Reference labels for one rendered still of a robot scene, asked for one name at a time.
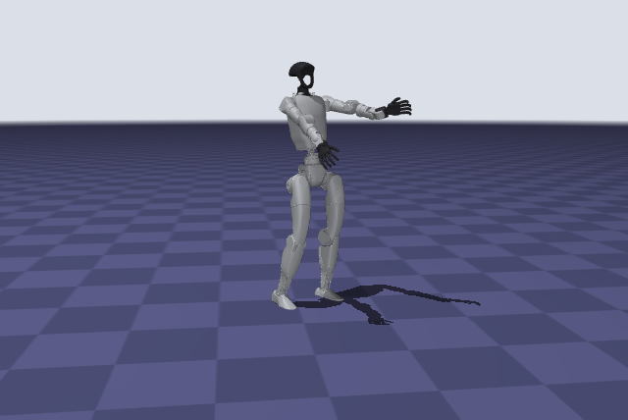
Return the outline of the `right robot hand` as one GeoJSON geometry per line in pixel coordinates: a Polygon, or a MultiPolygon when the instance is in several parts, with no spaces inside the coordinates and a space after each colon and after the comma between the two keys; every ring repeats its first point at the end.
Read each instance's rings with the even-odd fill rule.
{"type": "Polygon", "coordinates": [[[327,161],[327,158],[334,164],[336,165],[336,163],[332,160],[332,158],[330,157],[330,154],[338,161],[339,159],[335,156],[335,154],[332,152],[331,149],[335,150],[336,152],[339,152],[339,150],[334,147],[334,146],[330,146],[328,145],[326,140],[323,140],[322,143],[320,143],[317,147],[317,151],[318,151],[318,157],[320,160],[321,165],[328,170],[328,168],[325,166],[323,159],[325,161],[325,163],[332,168],[332,166],[330,165],[330,163],[327,161]],[[327,157],[327,158],[326,158],[327,157]]]}

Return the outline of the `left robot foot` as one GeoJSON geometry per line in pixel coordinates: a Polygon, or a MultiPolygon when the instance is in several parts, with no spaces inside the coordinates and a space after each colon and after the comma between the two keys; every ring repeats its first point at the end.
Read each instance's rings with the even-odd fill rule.
{"type": "Polygon", "coordinates": [[[314,294],[322,296],[322,297],[325,297],[325,298],[328,298],[330,300],[335,300],[335,301],[342,301],[342,300],[344,300],[344,298],[342,298],[341,296],[337,295],[331,289],[327,289],[325,291],[321,291],[321,288],[316,288],[314,294]]]}

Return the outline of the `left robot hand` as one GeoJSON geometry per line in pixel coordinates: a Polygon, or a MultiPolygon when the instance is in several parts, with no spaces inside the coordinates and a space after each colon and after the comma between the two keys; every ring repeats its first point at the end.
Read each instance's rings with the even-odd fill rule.
{"type": "Polygon", "coordinates": [[[397,100],[400,100],[400,97],[397,97],[396,99],[394,99],[392,103],[388,104],[388,107],[383,106],[383,107],[377,108],[375,112],[379,112],[383,110],[385,113],[385,118],[387,118],[389,115],[397,116],[400,114],[409,114],[411,116],[411,112],[409,112],[411,111],[411,108],[409,108],[411,107],[411,104],[408,104],[408,100],[402,100],[402,101],[396,102],[397,100]],[[402,104],[402,103],[405,103],[405,104],[402,104]],[[409,107],[405,107],[405,106],[409,106],[409,107]],[[404,107],[404,108],[400,108],[400,107],[404,107]],[[404,111],[404,110],[409,110],[409,111],[404,111]]]}

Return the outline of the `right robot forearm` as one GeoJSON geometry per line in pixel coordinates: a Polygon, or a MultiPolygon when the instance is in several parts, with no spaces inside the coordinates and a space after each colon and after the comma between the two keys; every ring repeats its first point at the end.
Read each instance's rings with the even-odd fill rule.
{"type": "Polygon", "coordinates": [[[298,124],[300,126],[301,131],[309,137],[309,139],[311,140],[311,142],[313,144],[315,144],[315,146],[317,147],[320,143],[323,142],[324,137],[322,137],[320,135],[320,133],[318,132],[317,128],[315,127],[314,124],[307,124],[306,120],[304,118],[304,116],[300,115],[298,117],[298,124]]]}

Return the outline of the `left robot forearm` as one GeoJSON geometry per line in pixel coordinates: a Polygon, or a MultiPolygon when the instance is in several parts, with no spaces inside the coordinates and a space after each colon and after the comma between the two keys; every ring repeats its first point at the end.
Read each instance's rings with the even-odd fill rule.
{"type": "Polygon", "coordinates": [[[359,103],[356,107],[356,115],[358,117],[369,118],[370,120],[381,120],[385,117],[384,111],[375,112],[377,108],[365,106],[364,104],[359,103]]]}

